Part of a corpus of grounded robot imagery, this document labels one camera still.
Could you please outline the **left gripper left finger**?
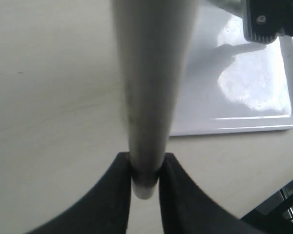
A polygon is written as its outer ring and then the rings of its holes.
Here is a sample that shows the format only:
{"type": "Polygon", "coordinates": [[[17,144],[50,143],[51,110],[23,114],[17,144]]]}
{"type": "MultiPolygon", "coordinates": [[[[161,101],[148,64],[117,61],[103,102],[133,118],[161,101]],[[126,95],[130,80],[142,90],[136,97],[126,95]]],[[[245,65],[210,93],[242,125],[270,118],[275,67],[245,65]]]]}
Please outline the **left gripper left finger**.
{"type": "Polygon", "coordinates": [[[131,200],[131,165],[128,153],[118,153],[90,191],[72,207],[32,234],[124,234],[131,200]]]}

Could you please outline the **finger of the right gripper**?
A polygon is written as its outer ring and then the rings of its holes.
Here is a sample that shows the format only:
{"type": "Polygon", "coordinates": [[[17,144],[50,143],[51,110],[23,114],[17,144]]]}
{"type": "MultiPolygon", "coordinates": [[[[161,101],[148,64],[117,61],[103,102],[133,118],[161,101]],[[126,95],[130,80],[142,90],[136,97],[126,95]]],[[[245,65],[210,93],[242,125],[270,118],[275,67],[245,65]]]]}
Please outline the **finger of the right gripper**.
{"type": "Polygon", "coordinates": [[[283,0],[244,0],[243,30],[249,42],[270,44],[285,35],[283,0]]]}

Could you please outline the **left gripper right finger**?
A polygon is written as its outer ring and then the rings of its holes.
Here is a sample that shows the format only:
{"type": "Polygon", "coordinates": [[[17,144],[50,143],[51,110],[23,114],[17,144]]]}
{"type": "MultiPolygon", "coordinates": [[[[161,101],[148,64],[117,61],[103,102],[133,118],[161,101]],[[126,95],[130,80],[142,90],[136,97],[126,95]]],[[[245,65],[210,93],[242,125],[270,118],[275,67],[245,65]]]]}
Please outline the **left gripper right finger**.
{"type": "Polygon", "coordinates": [[[177,158],[167,153],[159,173],[159,200],[166,234],[252,234],[254,228],[208,197],[177,158]]]}

